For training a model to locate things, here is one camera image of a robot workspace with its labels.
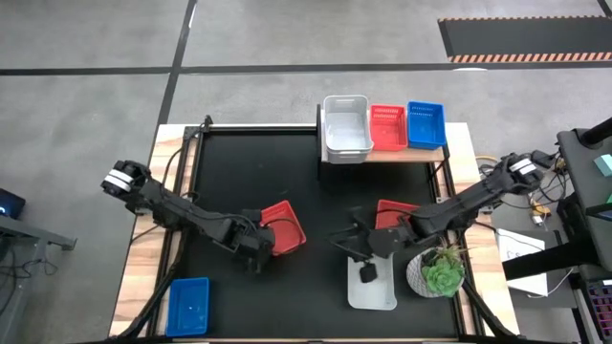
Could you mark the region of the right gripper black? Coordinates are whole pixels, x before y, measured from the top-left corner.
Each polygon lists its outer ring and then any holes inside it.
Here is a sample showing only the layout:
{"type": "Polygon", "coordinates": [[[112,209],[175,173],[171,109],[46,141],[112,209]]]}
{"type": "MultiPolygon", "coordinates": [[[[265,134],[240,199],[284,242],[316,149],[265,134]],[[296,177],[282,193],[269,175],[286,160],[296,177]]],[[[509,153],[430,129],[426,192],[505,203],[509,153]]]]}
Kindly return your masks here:
{"type": "Polygon", "coordinates": [[[354,226],[330,233],[329,240],[355,262],[363,262],[359,270],[363,283],[373,282],[379,273],[372,260],[375,257],[389,258],[413,241],[409,217],[415,209],[414,204],[378,204],[373,228],[355,220],[354,226]]]}

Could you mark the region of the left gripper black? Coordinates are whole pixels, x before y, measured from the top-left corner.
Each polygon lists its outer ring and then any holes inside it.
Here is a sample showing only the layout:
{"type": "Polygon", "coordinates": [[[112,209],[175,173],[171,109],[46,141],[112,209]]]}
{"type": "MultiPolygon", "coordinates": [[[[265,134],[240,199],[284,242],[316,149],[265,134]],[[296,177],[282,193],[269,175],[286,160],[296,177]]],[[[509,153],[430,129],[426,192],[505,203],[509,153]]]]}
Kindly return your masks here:
{"type": "Polygon", "coordinates": [[[248,273],[260,273],[273,256],[273,230],[261,224],[260,209],[243,209],[235,221],[238,229],[232,241],[232,262],[248,273]]]}

